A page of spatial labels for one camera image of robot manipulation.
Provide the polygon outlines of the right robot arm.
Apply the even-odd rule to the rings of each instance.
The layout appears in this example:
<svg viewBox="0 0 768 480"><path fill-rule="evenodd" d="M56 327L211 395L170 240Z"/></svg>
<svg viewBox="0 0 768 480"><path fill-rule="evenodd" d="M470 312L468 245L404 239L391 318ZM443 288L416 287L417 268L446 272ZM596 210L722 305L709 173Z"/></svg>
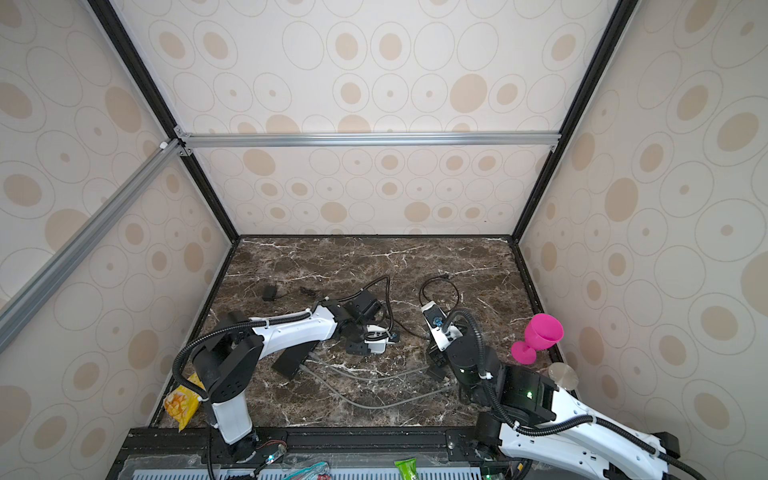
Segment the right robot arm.
<svg viewBox="0 0 768 480"><path fill-rule="evenodd" d="M501 362L468 310L444 312L428 303L421 311L438 371L451 371L461 398L482 409L474 433L478 451L590 479L672 479L676 472L701 478L681 461L674 435L617 423L550 378Z"/></svg>

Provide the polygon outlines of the black network switch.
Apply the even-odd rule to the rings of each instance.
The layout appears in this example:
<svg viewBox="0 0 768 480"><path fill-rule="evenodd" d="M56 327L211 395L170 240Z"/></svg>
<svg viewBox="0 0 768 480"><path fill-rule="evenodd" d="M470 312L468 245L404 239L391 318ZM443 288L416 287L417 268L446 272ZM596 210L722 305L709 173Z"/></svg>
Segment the black network switch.
<svg viewBox="0 0 768 480"><path fill-rule="evenodd" d="M285 349L272 364L272 369L287 380L294 379L317 345L318 341L310 341Z"/></svg>

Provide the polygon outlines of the white router box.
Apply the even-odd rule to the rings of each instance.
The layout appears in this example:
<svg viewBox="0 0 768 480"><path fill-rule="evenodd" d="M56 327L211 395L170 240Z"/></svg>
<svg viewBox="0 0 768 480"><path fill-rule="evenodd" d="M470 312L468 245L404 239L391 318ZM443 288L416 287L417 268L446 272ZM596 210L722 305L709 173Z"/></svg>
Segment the white router box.
<svg viewBox="0 0 768 480"><path fill-rule="evenodd" d="M372 355L380 355L386 351L389 338L387 336L366 339L364 341L367 350Z"/></svg>

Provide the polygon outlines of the black power adapter with cable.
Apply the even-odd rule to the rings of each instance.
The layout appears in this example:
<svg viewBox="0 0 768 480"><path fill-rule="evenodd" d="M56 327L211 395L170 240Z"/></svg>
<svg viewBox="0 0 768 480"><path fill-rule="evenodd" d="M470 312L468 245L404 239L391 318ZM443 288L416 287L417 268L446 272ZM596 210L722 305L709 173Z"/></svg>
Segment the black power adapter with cable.
<svg viewBox="0 0 768 480"><path fill-rule="evenodd" d="M298 289L290 290L288 288L282 288L277 284L267 284L261 290L260 298L264 302L274 302L293 293L297 293L312 299L315 299L319 296L318 290L311 289L309 287L299 286Z"/></svg>

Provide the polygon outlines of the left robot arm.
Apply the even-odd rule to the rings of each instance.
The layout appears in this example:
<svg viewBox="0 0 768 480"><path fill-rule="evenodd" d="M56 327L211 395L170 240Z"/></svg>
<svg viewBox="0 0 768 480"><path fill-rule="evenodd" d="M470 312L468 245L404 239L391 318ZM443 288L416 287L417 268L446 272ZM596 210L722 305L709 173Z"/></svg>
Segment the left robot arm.
<svg viewBox="0 0 768 480"><path fill-rule="evenodd" d="M280 316L231 312L222 326L182 347L172 376L203 402L225 445L238 446L253 433L245 390L260 360L279 352L279 361L295 371L318 343L334 337L352 341L360 355L380 354L391 339L389 329L373 323L381 310L381 302L363 293Z"/></svg>

